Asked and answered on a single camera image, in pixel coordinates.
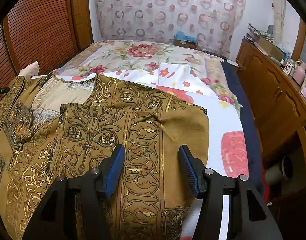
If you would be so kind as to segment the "brown gold patterned shirt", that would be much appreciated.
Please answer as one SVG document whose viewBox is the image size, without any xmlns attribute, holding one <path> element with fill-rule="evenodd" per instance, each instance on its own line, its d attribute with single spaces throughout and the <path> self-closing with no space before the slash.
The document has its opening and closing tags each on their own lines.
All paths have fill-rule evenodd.
<svg viewBox="0 0 306 240">
<path fill-rule="evenodd" d="M 206 109 L 166 92 L 96 75 L 16 77 L 0 101 L 0 216 L 21 239 L 55 178 L 84 175 L 118 144 L 125 161 L 105 204 L 114 239 L 180 239 L 193 197 L 181 179 L 178 149 L 208 160 Z"/>
</svg>

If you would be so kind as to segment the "dark blue mattress edge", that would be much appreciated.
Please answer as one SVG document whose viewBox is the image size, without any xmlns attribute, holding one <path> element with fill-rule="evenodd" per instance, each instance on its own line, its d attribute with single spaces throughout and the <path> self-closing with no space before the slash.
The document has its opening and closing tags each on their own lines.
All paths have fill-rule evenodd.
<svg viewBox="0 0 306 240">
<path fill-rule="evenodd" d="M 238 103 L 242 105 L 240 110 L 240 121 L 246 142 L 249 178 L 262 196 L 264 194 L 262 175 L 263 166 L 259 138 L 254 124 L 250 104 L 248 103 L 245 91 L 242 88 L 238 75 L 233 69 L 233 65 L 229 64 L 227 60 L 222 62 L 221 65 L 224 70 L 228 88 L 235 96 L 237 96 Z"/>
</svg>

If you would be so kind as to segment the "white fruit print blanket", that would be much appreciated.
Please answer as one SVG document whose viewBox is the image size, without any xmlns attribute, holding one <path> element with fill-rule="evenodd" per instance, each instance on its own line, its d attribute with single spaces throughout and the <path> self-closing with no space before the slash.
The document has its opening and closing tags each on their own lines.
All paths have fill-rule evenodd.
<svg viewBox="0 0 306 240">
<path fill-rule="evenodd" d="M 55 176 L 85 174 L 125 146 L 117 192 L 107 206 L 114 239 L 192 237 L 200 211 L 181 181 L 177 150 L 219 174 L 248 173 L 242 124 L 235 108 L 197 77 L 128 70 L 50 76 L 32 102 L 33 154 L 23 181 L 26 218 Z"/>
</svg>

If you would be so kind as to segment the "wooden sideboard cabinet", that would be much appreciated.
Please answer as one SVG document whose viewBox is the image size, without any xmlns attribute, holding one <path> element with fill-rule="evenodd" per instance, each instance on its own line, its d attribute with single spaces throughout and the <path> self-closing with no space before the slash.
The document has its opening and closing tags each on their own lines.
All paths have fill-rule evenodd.
<svg viewBox="0 0 306 240">
<path fill-rule="evenodd" d="M 297 134 L 306 168 L 306 101 L 298 85 L 251 42 L 242 40 L 237 56 L 238 77 L 254 115 L 263 158 Z"/>
</svg>

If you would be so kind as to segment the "beige pillow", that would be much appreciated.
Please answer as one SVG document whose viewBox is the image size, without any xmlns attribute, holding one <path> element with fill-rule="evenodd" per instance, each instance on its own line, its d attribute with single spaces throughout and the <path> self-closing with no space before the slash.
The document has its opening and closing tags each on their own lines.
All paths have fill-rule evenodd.
<svg viewBox="0 0 306 240">
<path fill-rule="evenodd" d="M 19 71 L 18 76 L 23 76 L 26 79 L 30 79 L 32 76 L 36 76 L 39 73 L 39 64 L 37 61 L 34 63 L 29 64 L 25 68 Z"/>
</svg>

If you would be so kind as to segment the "pink thermos jug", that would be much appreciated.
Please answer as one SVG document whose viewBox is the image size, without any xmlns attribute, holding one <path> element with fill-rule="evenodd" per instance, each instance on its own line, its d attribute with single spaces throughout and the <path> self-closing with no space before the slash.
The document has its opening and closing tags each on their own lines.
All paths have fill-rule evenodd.
<svg viewBox="0 0 306 240">
<path fill-rule="evenodd" d="M 301 86 L 305 78 L 306 64 L 302 61 L 296 61 L 294 63 L 294 68 L 295 70 L 292 77 L 296 83 Z"/>
</svg>

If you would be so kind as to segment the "floral bed quilt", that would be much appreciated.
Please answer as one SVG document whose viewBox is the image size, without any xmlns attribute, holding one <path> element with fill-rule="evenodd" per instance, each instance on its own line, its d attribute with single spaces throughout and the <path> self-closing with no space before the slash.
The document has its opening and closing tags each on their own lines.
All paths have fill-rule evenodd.
<svg viewBox="0 0 306 240">
<path fill-rule="evenodd" d="M 175 71 L 171 68 L 184 64 L 182 76 L 199 78 L 220 100 L 232 104 L 240 112 L 242 105 L 228 87 L 223 62 L 224 59 L 218 56 L 171 44 L 107 40 L 92 43 L 53 72 L 56 75 L 89 76 L 104 72 L 121 75 L 128 70 L 137 70 L 172 78 Z"/>
</svg>

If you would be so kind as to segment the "cardboard box on cabinet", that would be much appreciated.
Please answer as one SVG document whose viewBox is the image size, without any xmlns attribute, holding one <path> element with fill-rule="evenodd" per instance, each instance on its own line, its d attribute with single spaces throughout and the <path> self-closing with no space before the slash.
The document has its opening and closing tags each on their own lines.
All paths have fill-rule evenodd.
<svg viewBox="0 0 306 240">
<path fill-rule="evenodd" d="M 281 50 L 277 48 L 272 42 L 266 40 L 262 36 L 259 38 L 258 45 L 270 57 L 273 57 L 278 61 L 281 61 L 284 58 L 284 54 L 281 52 Z"/>
</svg>

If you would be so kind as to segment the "stack of folded papers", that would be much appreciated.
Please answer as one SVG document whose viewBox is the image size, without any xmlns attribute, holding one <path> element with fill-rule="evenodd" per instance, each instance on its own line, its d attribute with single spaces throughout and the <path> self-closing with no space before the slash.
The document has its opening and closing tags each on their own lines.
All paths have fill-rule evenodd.
<svg viewBox="0 0 306 240">
<path fill-rule="evenodd" d="M 259 40 L 260 37 L 264 38 L 265 40 L 269 41 L 269 42 L 273 42 L 274 38 L 273 35 L 270 33 L 267 33 L 265 31 L 262 31 L 256 27 L 254 27 L 251 23 L 248 24 L 248 30 L 249 30 L 249 34 L 254 36 L 255 40 Z"/>
</svg>

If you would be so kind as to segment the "cardboard box blue contents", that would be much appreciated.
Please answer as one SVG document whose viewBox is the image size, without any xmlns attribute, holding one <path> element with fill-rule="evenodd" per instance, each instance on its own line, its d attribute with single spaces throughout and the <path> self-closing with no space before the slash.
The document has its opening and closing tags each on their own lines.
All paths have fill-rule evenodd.
<svg viewBox="0 0 306 240">
<path fill-rule="evenodd" d="M 183 48 L 196 49 L 197 39 L 192 36 L 186 36 L 182 31 L 177 31 L 174 35 L 174 45 Z"/>
</svg>

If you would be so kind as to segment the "wooden louvered wardrobe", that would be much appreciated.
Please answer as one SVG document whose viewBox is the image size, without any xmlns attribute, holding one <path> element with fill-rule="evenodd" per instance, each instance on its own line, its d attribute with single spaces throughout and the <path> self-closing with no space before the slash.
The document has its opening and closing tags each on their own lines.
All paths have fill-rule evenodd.
<svg viewBox="0 0 306 240">
<path fill-rule="evenodd" d="M 48 74 L 92 42 L 89 0 L 16 0 L 0 20 L 0 88 L 34 62 Z"/>
</svg>

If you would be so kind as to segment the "circle patterned curtain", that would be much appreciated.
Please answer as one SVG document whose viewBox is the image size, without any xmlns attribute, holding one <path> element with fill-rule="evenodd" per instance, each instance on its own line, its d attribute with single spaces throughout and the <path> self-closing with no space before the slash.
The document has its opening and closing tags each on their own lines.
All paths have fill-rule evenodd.
<svg viewBox="0 0 306 240">
<path fill-rule="evenodd" d="M 172 44 L 178 31 L 197 48 L 229 57 L 246 0 L 95 0 L 101 37 Z"/>
</svg>

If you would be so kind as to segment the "beige side curtain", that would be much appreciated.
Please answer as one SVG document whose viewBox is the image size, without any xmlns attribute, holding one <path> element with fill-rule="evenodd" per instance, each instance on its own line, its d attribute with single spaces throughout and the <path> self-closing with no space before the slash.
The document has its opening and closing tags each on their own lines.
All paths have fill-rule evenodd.
<svg viewBox="0 0 306 240">
<path fill-rule="evenodd" d="M 273 0 L 273 11 L 274 11 L 273 43 L 275 45 L 279 45 L 283 41 L 286 0 Z"/>
</svg>

